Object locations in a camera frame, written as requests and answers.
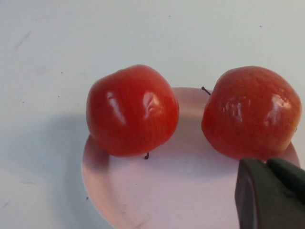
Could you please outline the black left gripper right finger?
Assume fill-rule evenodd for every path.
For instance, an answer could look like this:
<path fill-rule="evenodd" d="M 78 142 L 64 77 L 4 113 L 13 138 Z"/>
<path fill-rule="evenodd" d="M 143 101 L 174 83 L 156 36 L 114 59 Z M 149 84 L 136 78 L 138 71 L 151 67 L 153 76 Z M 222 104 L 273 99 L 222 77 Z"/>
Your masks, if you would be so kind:
<path fill-rule="evenodd" d="M 305 204 L 305 171 L 278 157 L 268 159 L 266 164 L 284 186 Z"/>

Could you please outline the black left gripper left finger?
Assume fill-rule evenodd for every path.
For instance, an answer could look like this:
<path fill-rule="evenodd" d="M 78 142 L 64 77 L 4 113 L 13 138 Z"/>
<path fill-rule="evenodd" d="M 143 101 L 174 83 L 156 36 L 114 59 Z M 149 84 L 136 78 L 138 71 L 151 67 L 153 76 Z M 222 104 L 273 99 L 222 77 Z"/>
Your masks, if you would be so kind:
<path fill-rule="evenodd" d="M 266 162 L 252 158 L 240 160 L 234 197 L 242 229 L 305 227 L 305 205 Z"/>

